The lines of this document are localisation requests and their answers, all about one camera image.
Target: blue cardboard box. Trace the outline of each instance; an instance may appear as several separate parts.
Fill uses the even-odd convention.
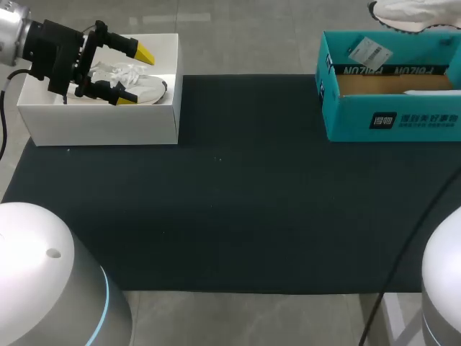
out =
[[[365,37],[392,52],[378,69],[350,58]],[[461,93],[404,94],[461,89],[460,43],[458,32],[324,32],[315,81],[328,139],[461,141]]]

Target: white box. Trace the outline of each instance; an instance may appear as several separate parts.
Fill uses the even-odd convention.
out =
[[[159,76],[168,91],[158,105],[112,106],[106,102],[62,103],[47,90],[48,79],[27,76],[17,106],[37,146],[177,144],[182,94],[182,57],[177,34],[124,35],[155,57],[146,74]],[[116,50],[98,48],[93,64],[139,63]]]

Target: label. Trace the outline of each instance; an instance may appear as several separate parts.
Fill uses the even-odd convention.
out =
[[[391,56],[392,52],[387,48],[378,45],[375,41],[364,37],[364,39],[351,52],[349,57],[368,67],[369,69],[378,70]]]
[[[354,65],[354,64],[334,64],[336,74],[360,74],[360,75],[386,75],[398,76],[401,74],[436,74],[443,76],[448,69],[448,65],[383,65],[377,70]]]
[[[370,129],[390,130],[396,118],[396,112],[376,112],[373,114]]]

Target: table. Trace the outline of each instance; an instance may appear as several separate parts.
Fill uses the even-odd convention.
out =
[[[331,143],[313,76],[185,76],[178,146],[29,141],[4,202],[56,213],[123,290],[371,293],[460,149]],[[456,182],[391,291],[420,290],[460,200]]]

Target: shoe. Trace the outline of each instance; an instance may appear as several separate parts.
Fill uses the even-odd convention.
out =
[[[368,9],[374,19],[397,31],[418,33],[441,25],[461,29],[461,0],[378,0]]]
[[[120,82],[126,88],[126,92],[138,96],[138,104],[154,105],[165,95],[168,86],[163,79],[145,73],[145,66],[129,63],[116,63],[112,66],[98,62],[89,70],[88,75],[93,83],[108,81],[112,88]],[[76,87],[76,84],[69,86],[68,97],[77,98]]]

